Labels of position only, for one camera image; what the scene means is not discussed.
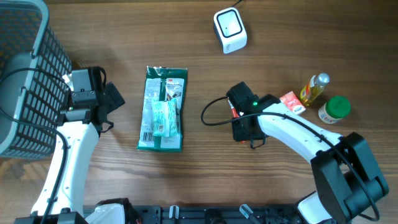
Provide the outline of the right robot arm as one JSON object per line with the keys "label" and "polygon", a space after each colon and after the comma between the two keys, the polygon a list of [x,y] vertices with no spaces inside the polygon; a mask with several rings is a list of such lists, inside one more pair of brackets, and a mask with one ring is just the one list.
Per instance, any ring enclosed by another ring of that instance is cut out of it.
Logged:
{"label": "right robot arm", "polygon": [[316,191],[297,206],[307,223],[349,223],[388,194],[380,167],[358,133],[342,136],[322,129],[272,95],[259,98],[243,82],[226,97],[244,124],[280,140],[310,163]]}

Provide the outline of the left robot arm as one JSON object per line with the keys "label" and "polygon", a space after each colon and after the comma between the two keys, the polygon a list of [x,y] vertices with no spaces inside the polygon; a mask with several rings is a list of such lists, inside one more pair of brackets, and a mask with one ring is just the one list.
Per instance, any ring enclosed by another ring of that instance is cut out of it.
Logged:
{"label": "left robot arm", "polygon": [[88,166],[107,115],[125,101],[102,67],[88,67],[64,75],[67,97],[56,119],[57,143],[47,178],[28,217],[16,223],[126,223],[128,201],[105,200],[99,212],[84,216],[83,194]]}

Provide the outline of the green lid white jar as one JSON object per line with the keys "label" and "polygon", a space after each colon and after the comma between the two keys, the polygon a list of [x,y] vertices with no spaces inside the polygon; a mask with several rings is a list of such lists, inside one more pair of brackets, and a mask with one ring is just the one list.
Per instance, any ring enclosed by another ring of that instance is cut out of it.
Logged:
{"label": "green lid white jar", "polygon": [[318,110],[319,118],[327,124],[337,123],[347,117],[351,112],[351,103],[344,96],[334,96],[330,98]]}

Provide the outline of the grey plastic mesh basket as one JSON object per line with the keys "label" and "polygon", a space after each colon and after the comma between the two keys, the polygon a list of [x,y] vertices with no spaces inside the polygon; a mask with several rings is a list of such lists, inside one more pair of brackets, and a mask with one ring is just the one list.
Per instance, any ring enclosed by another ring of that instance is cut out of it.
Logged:
{"label": "grey plastic mesh basket", "polygon": [[72,63],[43,1],[1,1],[1,156],[40,159],[55,148],[55,120],[67,97],[59,79]]}

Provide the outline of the teal mint candy packet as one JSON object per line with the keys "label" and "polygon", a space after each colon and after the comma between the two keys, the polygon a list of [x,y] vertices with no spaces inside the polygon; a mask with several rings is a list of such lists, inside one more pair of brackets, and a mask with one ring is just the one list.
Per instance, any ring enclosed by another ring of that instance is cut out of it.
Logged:
{"label": "teal mint candy packet", "polygon": [[153,135],[160,137],[173,137],[178,134],[177,127],[177,100],[169,101],[152,100]]}

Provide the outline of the green 3M product package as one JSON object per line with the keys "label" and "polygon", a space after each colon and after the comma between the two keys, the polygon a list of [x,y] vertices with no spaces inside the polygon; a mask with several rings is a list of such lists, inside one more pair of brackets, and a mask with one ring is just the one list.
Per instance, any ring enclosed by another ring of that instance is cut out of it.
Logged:
{"label": "green 3M product package", "polygon": [[[182,111],[187,89],[187,68],[147,67],[144,87],[142,121],[137,143],[138,150],[180,152],[183,144]],[[177,100],[178,134],[173,137],[153,135],[152,100]]]}

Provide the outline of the white barcode scanner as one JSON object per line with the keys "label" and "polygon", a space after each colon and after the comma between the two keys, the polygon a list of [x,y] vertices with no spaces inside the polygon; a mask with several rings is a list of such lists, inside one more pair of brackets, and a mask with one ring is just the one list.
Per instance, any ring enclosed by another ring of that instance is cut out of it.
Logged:
{"label": "white barcode scanner", "polygon": [[213,29],[224,54],[230,54],[246,46],[248,35],[235,7],[218,11],[213,16]]}

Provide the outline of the red Kleenex tissue pack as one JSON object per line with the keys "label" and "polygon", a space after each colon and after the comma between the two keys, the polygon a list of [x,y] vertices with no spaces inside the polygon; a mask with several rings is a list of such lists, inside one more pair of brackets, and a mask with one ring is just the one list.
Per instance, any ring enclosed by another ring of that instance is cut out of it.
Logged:
{"label": "red Kleenex tissue pack", "polygon": [[280,100],[294,114],[299,115],[306,110],[304,105],[300,102],[300,100],[296,97],[296,95],[292,91],[281,96]]}

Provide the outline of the yellow liquid bottle silver cap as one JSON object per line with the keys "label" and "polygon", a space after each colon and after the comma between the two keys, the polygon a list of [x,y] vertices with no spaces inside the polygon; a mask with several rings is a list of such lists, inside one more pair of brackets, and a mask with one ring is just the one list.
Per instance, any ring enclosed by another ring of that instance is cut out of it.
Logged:
{"label": "yellow liquid bottle silver cap", "polygon": [[318,75],[314,75],[299,94],[301,103],[304,106],[310,106],[313,101],[323,93],[329,82],[330,77],[327,73],[319,73]]}

